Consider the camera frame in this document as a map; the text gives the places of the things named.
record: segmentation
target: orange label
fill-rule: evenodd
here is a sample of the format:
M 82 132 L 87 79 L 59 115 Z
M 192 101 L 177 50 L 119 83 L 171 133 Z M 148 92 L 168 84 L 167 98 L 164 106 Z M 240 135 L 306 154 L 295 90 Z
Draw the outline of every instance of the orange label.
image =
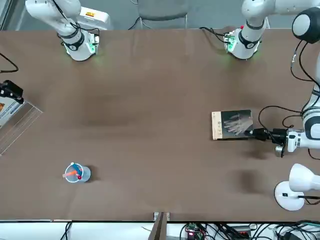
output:
M 95 13 L 94 13 L 94 12 L 89 12 L 89 11 L 87 11 L 85 15 L 86 15 L 86 16 L 89 16 L 89 17 L 94 17 L 94 16 L 95 16 Z

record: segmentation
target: orange marker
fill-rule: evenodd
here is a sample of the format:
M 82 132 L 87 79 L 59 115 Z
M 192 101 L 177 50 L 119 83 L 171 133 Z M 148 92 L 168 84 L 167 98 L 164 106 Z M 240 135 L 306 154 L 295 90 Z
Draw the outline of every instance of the orange marker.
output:
M 66 177 L 68 177 L 68 176 L 76 175 L 76 174 L 77 174 L 77 171 L 74 170 L 74 171 L 68 172 L 68 173 L 66 173 L 66 174 L 63 174 L 62 177 L 66 178 Z

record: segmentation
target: lamp base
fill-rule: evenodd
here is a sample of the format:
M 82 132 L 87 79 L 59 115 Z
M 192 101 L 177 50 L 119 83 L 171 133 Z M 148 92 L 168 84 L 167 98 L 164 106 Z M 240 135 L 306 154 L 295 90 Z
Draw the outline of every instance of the lamp base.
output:
M 304 193 L 292 191 L 289 187 L 289 181 L 282 181 L 275 186 L 274 198 L 280 207 L 285 210 L 297 211 L 304 206 L 305 200 L 298 198 L 298 196 L 304 196 Z

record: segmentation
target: gray chair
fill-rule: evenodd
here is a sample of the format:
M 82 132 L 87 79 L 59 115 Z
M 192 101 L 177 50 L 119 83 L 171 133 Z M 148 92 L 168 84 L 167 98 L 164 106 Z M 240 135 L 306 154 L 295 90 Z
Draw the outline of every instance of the gray chair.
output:
M 184 18 L 184 27 L 187 28 L 188 0 L 138 0 L 137 5 L 141 28 L 145 25 L 144 20 L 169 21 L 180 18 Z

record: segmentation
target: white lamp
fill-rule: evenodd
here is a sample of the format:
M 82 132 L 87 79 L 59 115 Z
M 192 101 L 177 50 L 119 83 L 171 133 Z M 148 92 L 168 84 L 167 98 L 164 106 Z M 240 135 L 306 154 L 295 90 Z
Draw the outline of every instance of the white lamp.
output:
M 290 171 L 289 186 L 294 192 L 320 190 L 320 176 L 315 175 L 309 168 L 296 163 Z
M 297 211 L 305 204 L 305 199 L 320 198 L 317 196 L 305 196 L 302 191 L 311 189 L 320 190 L 320 176 L 315 175 L 310 169 L 301 165 L 294 164 L 291 168 L 289 181 L 282 181 L 274 189 L 276 202 L 288 211 Z
M 292 191 L 289 187 L 289 181 L 282 181 L 275 186 L 274 198 L 285 210 L 297 211 L 301 209 L 305 204 L 305 199 L 299 198 L 299 196 L 304 196 L 304 193 Z

